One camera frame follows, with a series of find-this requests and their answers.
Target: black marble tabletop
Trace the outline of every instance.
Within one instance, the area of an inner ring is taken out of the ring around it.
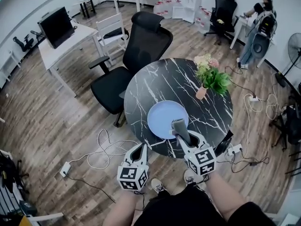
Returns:
[[[163,140],[148,127],[151,107],[163,100],[181,104],[189,116],[188,129],[201,133],[209,145],[217,146],[226,136],[232,122],[230,94],[221,96],[208,90],[202,100],[196,98],[201,82],[195,75],[194,61],[162,59],[141,69],[127,87],[124,100],[125,115],[132,131],[153,151],[175,158],[184,158],[176,139]]]

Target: flower vase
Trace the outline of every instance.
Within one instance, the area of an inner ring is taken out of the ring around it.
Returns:
[[[205,97],[206,93],[207,93],[207,89],[202,86],[201,88],[198,89],[196,93],[196,98],[201,100]]]

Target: blue plate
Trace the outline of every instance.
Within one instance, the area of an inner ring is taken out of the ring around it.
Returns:
[[[185,108],[171,100],[156,103],[147,115],[150,130],[162,139],[175,139],[170,131],[172,129],[171,122],[177,119],[184,119],[186,126],[188,126],[188,114]]]

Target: wooden floor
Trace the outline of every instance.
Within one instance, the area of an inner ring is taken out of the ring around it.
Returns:
[[[113,4],[109,2],[97,6],[96,11],[97,15],[89,20],[82,20],[80,15],[76,18],[80,23],[96,28],[96,21],[115,14]],[[136,5],[126,4],[120,11],[125,27],[130,31],[131,16],[136,11]],[[162,21],[162,26],[174,35],[174,41],[163,58],[193,59],[194,56],[207,52],[220,61],[221,70],[226,66],[234,68],[236,65],[242,45],[236,43],[234,49],[230,50],[228,42],[223,40],[222,45],[218,46],[215,35],[205,38],[195,26],[181,20],[166,19]],[[10,151],[15,159],[23,160],[23,170],[30,174],[26,180],[30,191],[29,199],[38,208],[39,214],[63,212],[65,219],[58,224],[64,226],[99,226],[110,211],[112,203],[103,192],[82,182],[62,178],[59,171],[63,164],[96,150],[96,137],[101,129],[108,130],[112,142],[122,139],[137,140],[127,124],[119,129],[114,127],[116,116],[108,113],[94,98],[90,83],[103,73],[100,68],[89,70],[87,66],[98,54],[93,41],[83,43],[82,47],[82,50],[77,49],[70,53],[58,66],[59,73],[77,93],[76,98],[70,96],[60,83],[45,71],[38,49],[24,60],[21,69],[16,69],[11,82],[0,92],[0,117],[6,121],[5,124],[0,124],[0,148]],[[122,56],[117,59],[116,66],[122,65],[121,61]],[[267,64],[263,64],[260,69],[252,66],[248,71],[244,71],[243,75],[231,73],[231,76],[235,83],[251,89],[260,98],[266,98],[272,92],[272,84],[275,83],[273,73]],[[274,88],[282,107],[286,103],[289,91],[279,85]],[[230,93],[234,112],[231,126],[234,133],[232,143],[241,143],[245,151],[248,117],[243,97],[248,91],[231,85]],[[284,153],[281,146],[271,148],[279,132],[269,127],[269,119],[265,114],[266,105],[264,102],[261,113],[250,110],[248,156],[261,159],[266,153],[266,139],[269,164],[248,166],[242,172],[233,174],[229,163],[222,163],[219,164],[218,171],[243,196],[257,203],[265,212],[277,213],[290,183],[290,178],[284,173],[293,165],[288,158],[291,147]],[[105,147],[108,145],[104,133],[100,142]],[[130,148],[133,143],[118,145]],[[121,192],[116,181],[117,166],[122,160],[123,156],[115,156],[105,170],[90,168],[86,160],[74,162],[69,176],[83,178],[117,199]],[[94,155],[91,161],[95,166],[102,167],[107,159],[105,156]],[[150,178],[161,179],[170,193],[177,194],[184,188],[182,175],[186,165],[183,160],[151,152],[150,164]],[[234,169],[238,170],[243,166],[244,163],[240,163]],[[155,196],[150,181],[147,184],[146,203]],[[142,208],[142,197],[137,208]]]

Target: person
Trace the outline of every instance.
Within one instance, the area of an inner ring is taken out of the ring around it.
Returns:
[[[216,172],[209,174],[205,182],[209,196],[197,183],[200,178],[190,169],[184,173],[186,188],[171,196],[158,179],[151,181],[152,188],[158,193],[150,200],[134,226],[274,226],[262,210],[253,202],[247,202]],[[131,226],[138,195],[124,191],[109,212],[103,226]]]
[[[261,16],[263,15],[263,12],[264,11],[272,11],[274,13],[275,18],[277,16],[276,11],[274,10],[274,7],[273,7],[273,0],[262,0],[262,1],[263,1],[263,3],[256,3],[250,11],[244,13],[245,17],[251,17],[254,13],[257,13],[257,18],[252,23],[249,34],[247,34],[248,39],[247,39],[246,45],[245,45],[242,53],[240,54],[240,57],[237,58],[237,62],[240,63],[241,67],[244,69],[248,69],[249,64],[253,60],[251,46],[252,46],[254,37],[257,33],[256,26],[259,25]]]

